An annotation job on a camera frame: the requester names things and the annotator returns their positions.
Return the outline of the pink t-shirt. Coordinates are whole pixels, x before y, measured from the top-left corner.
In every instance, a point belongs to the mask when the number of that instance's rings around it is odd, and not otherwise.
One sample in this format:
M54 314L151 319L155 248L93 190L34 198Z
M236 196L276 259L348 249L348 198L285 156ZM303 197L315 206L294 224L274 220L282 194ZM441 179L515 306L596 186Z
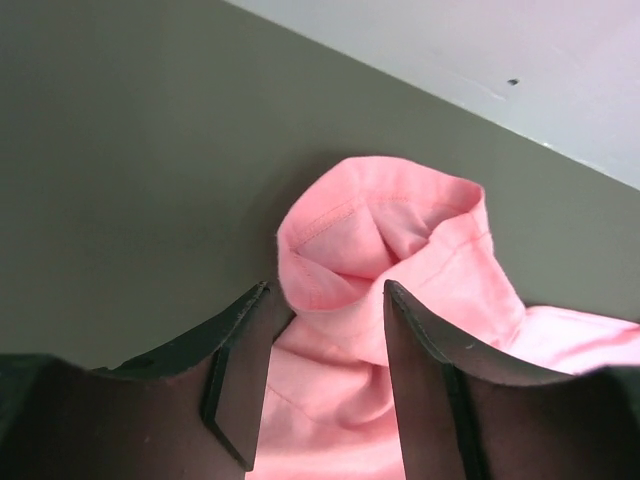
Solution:
M526 306L495 257L483 188L405 159L341 161L291 207L277 251L295 316L271 353L255 479L403 477L387 280L543 367L575 374L639 360L634 323Z

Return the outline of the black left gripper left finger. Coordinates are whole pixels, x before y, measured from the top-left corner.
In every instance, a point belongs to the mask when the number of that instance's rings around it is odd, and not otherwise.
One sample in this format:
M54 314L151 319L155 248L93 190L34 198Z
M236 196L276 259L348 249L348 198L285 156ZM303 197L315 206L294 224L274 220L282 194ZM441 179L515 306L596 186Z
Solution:
M241 479L254 466L273 338L259 283L121 366L1 358L5 479Z

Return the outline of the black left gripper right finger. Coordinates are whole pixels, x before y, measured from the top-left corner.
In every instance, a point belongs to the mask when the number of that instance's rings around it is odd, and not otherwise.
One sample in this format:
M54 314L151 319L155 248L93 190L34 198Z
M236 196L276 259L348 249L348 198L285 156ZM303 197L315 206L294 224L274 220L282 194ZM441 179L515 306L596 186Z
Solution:
M635 479L639 370L567 375L517 359L384 285L384 330L409 479Z

